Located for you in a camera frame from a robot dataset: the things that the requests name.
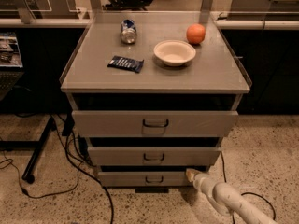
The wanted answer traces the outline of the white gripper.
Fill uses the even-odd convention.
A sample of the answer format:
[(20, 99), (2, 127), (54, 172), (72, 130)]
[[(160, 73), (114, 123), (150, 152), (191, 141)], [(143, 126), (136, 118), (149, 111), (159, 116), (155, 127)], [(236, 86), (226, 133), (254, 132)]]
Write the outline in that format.
[(200, 171), (187, 168), (186, 176), (189, 182), (193, 182), (193, 186), (200, 192), (204, 193), (207, 197), (212, 196), (213, 189), (217, 185), (217, 181), (210, 175), (200, 173)]

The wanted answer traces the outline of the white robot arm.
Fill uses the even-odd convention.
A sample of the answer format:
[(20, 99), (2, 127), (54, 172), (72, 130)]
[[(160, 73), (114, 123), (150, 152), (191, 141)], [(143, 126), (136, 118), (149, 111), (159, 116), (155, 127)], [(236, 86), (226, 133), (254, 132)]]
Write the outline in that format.
[(231, 216), (237, 213), (246, 224), (278, 224), (226, 182), (218, 182), (210, 175), (191, 168), (186, 170), (186, 176), (198, 191), (206, 195), (209, 203), (221, 215)]

